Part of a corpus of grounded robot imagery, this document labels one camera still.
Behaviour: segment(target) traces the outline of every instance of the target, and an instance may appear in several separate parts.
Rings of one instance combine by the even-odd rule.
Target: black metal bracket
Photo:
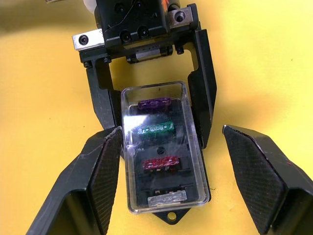
[[[164,9],[165,2],[97,0],[95,16],[104,43],[80,50],[80,59],[87,70],[94,111],[102,127],[108,129],[121,125],[120,91],[114,90],[109,66],[113,59],[126,57],[133,64],[171,55],[173,46],[178,54],[189,50],[194,71],[188,76],[188,85],[200,149],[203,149],[212,126],[217,92],[207,31],[201,29],[195,4],[180,9],[179,1],[170,0]],[[176,224],[187,212],[176,211],[175,221],[168,219],[167,212],[156,216]]]

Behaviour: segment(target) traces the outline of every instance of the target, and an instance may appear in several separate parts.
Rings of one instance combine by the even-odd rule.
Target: transparent lid
[[[121,101],[130,211],[162,212],[208,202],[186,85],[126,88]]]

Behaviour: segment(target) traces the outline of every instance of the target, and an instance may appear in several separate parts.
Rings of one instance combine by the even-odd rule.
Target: yellow surface
[[[311,0],[196,2],[208,29],[218,95],[204,151],[212,201],[170,226],[128,212],[124,162],[108,234],[256,235],[236,186],[223,124],[271,136],[313,178]],[[0,234],[25,234],[59,173],[101,130],[71,36],[95,29],[82,1],[25,0],[0,8]],[[117,89],[183,80],[190,54],[112,63]]]

